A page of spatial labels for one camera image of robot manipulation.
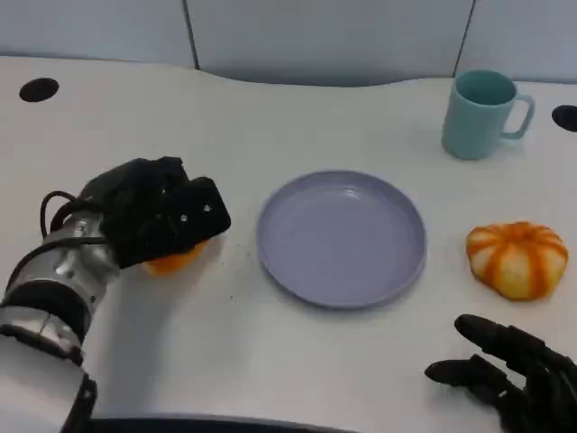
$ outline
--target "mug handle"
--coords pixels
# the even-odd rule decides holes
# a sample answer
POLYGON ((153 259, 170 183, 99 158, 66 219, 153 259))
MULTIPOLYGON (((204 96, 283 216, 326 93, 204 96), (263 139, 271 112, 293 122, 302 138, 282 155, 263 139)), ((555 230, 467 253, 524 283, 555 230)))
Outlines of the mug handle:
POLYGON ((531 121, 533 120, 533 115, 535 114, 535 100, 529 95, 519 95, 517 96, 517 100, 525 101, 528 103, 529 108, 527 110, 527 115, 525 116, 525 119, 523 120, 523 123, 521 124, 521 127, 519 128, 518 131, 515 131, 514 133, 506 133, 505 131, 503 131, 501 133, 501 137, 503 138, 516 140, 523 137, 523 135, 525 135, 525 133, 527 132, 527 129, 529 129, 531 121))

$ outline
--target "orange fruit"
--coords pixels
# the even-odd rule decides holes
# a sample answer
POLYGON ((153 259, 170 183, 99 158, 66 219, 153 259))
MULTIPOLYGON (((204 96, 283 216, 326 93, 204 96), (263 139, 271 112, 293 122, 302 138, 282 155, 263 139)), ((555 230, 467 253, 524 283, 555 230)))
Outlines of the orange fruit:
POLYGON ((169 275, 178 271, 179 269, 184 268, 187 264, 195 260, 205 248, 207 242, 208 241, 204 241, 200 244, 197 244, 187 253, 173 254, 167 257, 161 257, 160 259, 145 262, 143 264, 144 268, 151 275, 169 275))
POLYGON ((557 233, 528 222, 474 228, 467 255, 479 281, 514 300, 551 294, 569 260, 557 233))

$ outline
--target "mug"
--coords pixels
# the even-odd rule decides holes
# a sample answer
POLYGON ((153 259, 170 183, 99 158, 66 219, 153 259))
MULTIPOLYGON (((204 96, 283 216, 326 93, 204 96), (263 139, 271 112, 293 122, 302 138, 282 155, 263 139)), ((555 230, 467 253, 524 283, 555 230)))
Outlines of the mug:
POLYGON ((493 70, 472 70, 453 82, 443 125, 443 147, 463 160, 489 156, 501 138, 519 139, 527 132, 535 113, 535 100, 519 95, 511 78, 493 70), (528 103, 518 131, 503 131, 515 101, 528 103))

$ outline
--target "black grommet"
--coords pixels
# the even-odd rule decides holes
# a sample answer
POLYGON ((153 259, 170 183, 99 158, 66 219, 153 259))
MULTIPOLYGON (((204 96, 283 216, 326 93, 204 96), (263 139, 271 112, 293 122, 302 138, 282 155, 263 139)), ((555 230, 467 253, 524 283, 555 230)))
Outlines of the black grommet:
POLYGON ((577 106, 558 106, 553 110, 552 118, 558 126, 577 133, 577 106))
POLYGON ((56 95, 60 85, 52 78, 37 78, 28 81, 20 89, 20 99, 26 102, 41 102, 56 95))

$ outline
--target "purple plate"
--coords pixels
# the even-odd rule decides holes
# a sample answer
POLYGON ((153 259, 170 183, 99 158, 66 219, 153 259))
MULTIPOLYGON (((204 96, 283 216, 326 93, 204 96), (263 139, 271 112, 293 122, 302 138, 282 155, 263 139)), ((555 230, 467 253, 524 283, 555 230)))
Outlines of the purple plate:
POLYGON ((425 265, 425 226, 413 203, 354 171, 311 173, 279 189, 262 210, 257 237, 276 281, 331 308, 391 299, 425 265))

